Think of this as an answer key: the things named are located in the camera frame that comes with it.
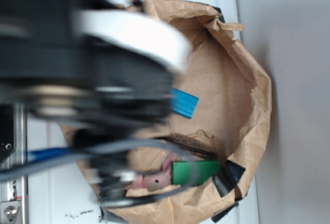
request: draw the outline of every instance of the screw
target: screw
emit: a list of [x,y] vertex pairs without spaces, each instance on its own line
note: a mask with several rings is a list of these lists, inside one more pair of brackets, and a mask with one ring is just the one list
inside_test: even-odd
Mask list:
[[8,219],[14,219],[17,215],[17,210],[13,206],[9,206],[5,210],[5,215]]

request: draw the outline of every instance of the black tape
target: black tape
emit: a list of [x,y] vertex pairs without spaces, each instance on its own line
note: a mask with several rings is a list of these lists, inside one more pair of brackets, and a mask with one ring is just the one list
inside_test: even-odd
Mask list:
[[226,161],[220,170],[213,175],[213,182],[221,197],[231,192],[245,172],[245,168],[232,161]]
[[220,7],[215,7],[215,6],[212,6],[212,7],[213,7],[218,13],[221,14],[221,16],[219,17],[219,20],[220,20],[222,23],[225,23],[226,21],[225,21],[225,18],[224,18],[224,16],[223,16],[223,13],[222,13]]
[[105,221],[111,221],[114,223],[118,223],[118,224],[128,224],[128,222],[124,219],[122,219],[121,217],[119,217],[118,215],[115,215],[114,213],[104,210],[102,207],[100,207],[101,209],[101,216],[100,219],[98,220],[99,223],[101,223],[102,220]]
[[220,213],[217,213],[216,215],[214,215],[211,220],[214,223],[217,223],[218,221],[220,221],[223,217],[225,217],[233,208],[238,207],[238,202],[236,202],[233,206],[230,206],[229,208],[221,211]]

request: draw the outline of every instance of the blue block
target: blue block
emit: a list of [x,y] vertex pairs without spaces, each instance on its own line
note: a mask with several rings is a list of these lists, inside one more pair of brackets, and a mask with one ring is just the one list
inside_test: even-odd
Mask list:
[[194,115],[199,98],[172,88],[172,111],[187,118]]

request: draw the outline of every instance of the white plastic part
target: white plastic part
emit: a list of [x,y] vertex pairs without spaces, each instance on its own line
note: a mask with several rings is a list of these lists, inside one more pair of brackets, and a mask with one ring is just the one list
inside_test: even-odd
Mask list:
[[81,12],[82,32],[149,57],[171,73],[183,73],[192,45],[172,26],[124,10]]

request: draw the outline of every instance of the black plastic piece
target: black plastic piece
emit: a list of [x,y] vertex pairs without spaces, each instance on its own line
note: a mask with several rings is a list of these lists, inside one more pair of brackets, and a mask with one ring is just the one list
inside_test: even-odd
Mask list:
[[10,104],[0,105],[0,165],[15,151],[14,108]]
[[227,160],[220,171],[213,175],[213,182],[221,197],[231,192],[245,172],[245,168]]

